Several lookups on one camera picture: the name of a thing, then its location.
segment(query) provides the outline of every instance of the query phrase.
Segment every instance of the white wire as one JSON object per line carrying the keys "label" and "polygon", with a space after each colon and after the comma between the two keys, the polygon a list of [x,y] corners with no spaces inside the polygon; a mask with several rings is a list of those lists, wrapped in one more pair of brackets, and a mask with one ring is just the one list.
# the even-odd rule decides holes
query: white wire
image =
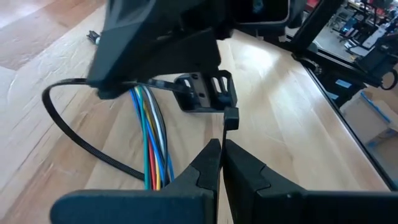
{"label": "white wire", "polygon": [[150,108],[152,109],[154,118],[155,118],[155,123],[156,123],[156,129],[157,132],[159,133],[159,141],[160,141],[160,150],[162,151],[163,157],[166,158],[166,153],[165,153],[165,143],[164,143],[164,138],[163,138],[163,132],[160,128],[160,123],[159,123],[159,118],[157,117],[157,113],[155,110],[155,106],[154,106],[154,99],[152,98],[151,93],[149,93],[148,87],[143,86],[142,87],[144,89],[144,91],[147,93],[148,99],[149,99],[149,103],[150,103]]}

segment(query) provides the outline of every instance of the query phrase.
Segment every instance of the green wire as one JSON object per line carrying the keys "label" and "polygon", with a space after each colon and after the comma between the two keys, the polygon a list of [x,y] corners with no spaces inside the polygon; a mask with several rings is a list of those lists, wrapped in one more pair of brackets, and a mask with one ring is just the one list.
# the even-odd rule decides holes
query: green wire
{"label": "green wire", "polygon": [[140,94],[140,110],[141,110],[141,124],[142,124],[142,137],[144,138],[144,178],[145,178],[145,189],[150,189],[149,182],[149,166],[148,166],[148,137],[146,129],[146,120],[144,112],[144,96],[142,95],[141,87],[138,87],[138,92]]}

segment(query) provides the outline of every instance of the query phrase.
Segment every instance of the red wire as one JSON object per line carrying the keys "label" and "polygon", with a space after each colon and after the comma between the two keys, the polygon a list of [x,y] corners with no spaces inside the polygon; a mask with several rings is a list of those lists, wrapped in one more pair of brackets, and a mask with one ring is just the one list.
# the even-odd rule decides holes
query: red wire
{"label": "red wire", "polygon": [[150,174],[152,176],[152,189],[156,189],[156,167],[155,167],[155,155],[154,150],[152,149],[152,143],[150,142],[148,136],[148,145],[149,145],[149,162],[150,162]]}

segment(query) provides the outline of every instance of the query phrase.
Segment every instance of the wire bundle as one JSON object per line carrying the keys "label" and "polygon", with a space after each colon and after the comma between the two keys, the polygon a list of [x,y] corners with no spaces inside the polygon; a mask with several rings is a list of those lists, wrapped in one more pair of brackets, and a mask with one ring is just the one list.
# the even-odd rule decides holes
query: wire bundle
{"label": "wire bundle", "polygon": [[160,190],[174,180],[164,119],[149,88],[136,86],[130,95],[142,128],[144,186],[146,190]]}

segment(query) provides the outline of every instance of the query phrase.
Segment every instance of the wooden surface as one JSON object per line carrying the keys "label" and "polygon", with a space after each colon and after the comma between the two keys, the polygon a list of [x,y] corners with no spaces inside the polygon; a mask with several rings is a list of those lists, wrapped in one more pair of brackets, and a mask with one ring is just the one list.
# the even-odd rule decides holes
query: wooden surface
{"label": "wooden surface", "polygon": [[[40,99],[57,80],[85,77],[95,51],[85,35],[101,31],[102,3],[0,2],[0,223],[48,223],[54,201],[73,190],[143,188],[64,136]],[[228,138],[307,189],[387,190],[289,52],[240,32],[219,47],[221,68],[233,74],[239,101],[240,127]],[[154,92],[179,174],[211,138],[221,137],[222,114],[183,113],[171,92]],[[68,86],[54,89],[52,99],[88,142],[142,170],[141,130],[128,95],[101,101],[88,87]],[[230,216],[221,185],[220,223]]]}

